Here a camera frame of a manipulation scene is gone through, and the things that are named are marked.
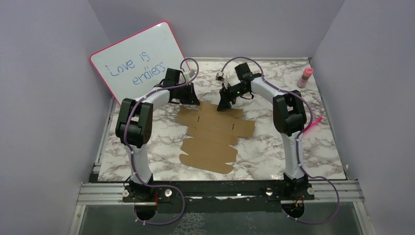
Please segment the brown cardboard box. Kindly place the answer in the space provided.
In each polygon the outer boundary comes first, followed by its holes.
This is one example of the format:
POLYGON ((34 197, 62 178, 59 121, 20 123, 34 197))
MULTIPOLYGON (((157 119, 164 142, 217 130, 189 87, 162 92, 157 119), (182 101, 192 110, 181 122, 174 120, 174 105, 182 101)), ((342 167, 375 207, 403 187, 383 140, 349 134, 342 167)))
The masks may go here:
POLYGON ((177 122, 187 126, 179 156, 186 166, 220 174, 233 171, 235 145, 239 138, 254 135, 255 121, 243 119, 242 109, 217 111, 217 105, 202 102, 196 109, 181 107, 177 122))

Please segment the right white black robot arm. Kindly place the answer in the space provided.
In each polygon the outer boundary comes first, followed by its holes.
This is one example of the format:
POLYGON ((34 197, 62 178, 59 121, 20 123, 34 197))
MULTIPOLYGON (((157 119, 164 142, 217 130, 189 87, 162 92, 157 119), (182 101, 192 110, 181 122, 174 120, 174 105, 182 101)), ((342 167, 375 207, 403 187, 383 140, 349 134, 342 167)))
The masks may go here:
POLYGON ((228 77, 223 71, 216 75, 216 80, 222 81, 217 111, 229 110, 238 97, 247 93, 257 94, 271 103, 273 123, 281 134, 284 145, 285 184, 282 186, 282 192, 286 198, 295 199, 308 184, 308 178, 301 169, 302 132, 307 121, 301 94, 297 90, 278 89, 268 82, 263 74, 253 73, 247 63, 236 66, 235 72, 239 80, 236 85, 228 83, 228 77))

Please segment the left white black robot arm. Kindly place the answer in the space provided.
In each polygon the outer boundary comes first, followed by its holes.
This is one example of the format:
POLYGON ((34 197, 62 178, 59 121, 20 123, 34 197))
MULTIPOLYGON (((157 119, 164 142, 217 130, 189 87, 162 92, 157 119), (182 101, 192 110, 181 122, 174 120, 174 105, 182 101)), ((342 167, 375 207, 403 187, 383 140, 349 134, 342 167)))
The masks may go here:
POLYGON ((136 99, 123 99, 116 123, 115 134, 129 153, 131 176, 129 191, 142 201, 153 197, 150 185, 153 174, 147 157, 147 143, 153 126, 153 112, 167 103, 177 100, 178 104, 199 105, 192 81, 197 70, 168 69, 165 78, 153 89, 136 99))

